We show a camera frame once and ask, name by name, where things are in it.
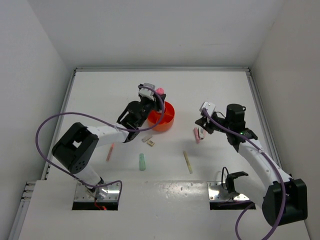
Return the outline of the pink capped glue bottle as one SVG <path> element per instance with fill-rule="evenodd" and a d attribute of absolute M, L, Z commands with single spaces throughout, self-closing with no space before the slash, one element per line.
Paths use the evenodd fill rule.
<path fill-rule="evenodd" d="M 161 87 L 157 88 L 155 91 L 159 95 L 163 95 L 165 93 L 165 90 L 163 88 L 161 88 Z"/>

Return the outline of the green glue stick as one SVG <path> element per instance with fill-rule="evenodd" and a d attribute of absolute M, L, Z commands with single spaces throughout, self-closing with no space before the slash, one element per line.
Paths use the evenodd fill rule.
<path fill-rule="evenodd" d="M 145 171 L 146 170 L 145 155 L 143 153 L 139 154 L 139 170 L 140 171 Z"/>

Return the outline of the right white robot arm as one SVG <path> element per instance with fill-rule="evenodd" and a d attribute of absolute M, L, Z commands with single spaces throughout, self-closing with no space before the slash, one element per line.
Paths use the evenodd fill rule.
<path fill-rule="evenodd" d="M 308 218 L 307 186 L 283 171 L 263 150 L 258 136 L 246 127 L 246 107 L 232 103 L 225 117 L 218 117 L 216 106 L 205 101 L 196 125 L 208 134 L 226 134 L 228 143 L 252 167 L 261 182 L 255 182 L 245 171 L 229 173 L 225 186 L 230 194 L 243 194 L 262 210 L 270 226 L 286 225 Z"/>

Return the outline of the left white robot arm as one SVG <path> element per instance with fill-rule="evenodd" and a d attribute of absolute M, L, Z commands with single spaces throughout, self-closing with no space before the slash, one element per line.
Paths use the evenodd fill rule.
<path fill-rule="evenodd" d="M 97 147 L 111 143 L 128 143 L 139 134 L 139 128 L 147 120 L 151 111 L 161 111 L 156 96 L 140 96 L 139 101 L 131 101 L 118 117 L 115 127 L 85 126 L 74 123 L 54 145 L 52 155 L 76 178 L 88 184 L 87 191 L 94 195 L 95 186 L 103 185 L 104 180 L 89 165 Z"/>

